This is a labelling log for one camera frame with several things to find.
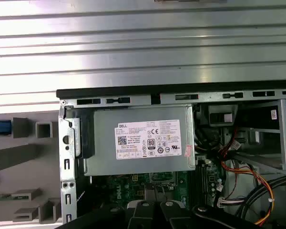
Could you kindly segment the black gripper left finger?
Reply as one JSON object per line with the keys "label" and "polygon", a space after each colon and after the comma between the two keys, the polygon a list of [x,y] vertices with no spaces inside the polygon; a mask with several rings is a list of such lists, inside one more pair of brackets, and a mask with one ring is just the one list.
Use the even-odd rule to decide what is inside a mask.
{"label": "black gripper left finger", "polygon": [[153,191],[154,199],[133,200],[125,208],[116,204],[98,209],[63,224],[63,229],[151,229],[157,204],[155,185],[147,185],[145,192]]}

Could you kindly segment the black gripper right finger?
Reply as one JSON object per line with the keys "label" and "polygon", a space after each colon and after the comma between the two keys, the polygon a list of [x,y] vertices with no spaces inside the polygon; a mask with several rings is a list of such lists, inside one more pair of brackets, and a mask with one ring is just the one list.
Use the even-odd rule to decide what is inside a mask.
{"label": "black gripper right finger", "polygon": [[165,198],[159,203],[170,229],[251,229],[253,224],[208,205],[188,210],[182,202]]}

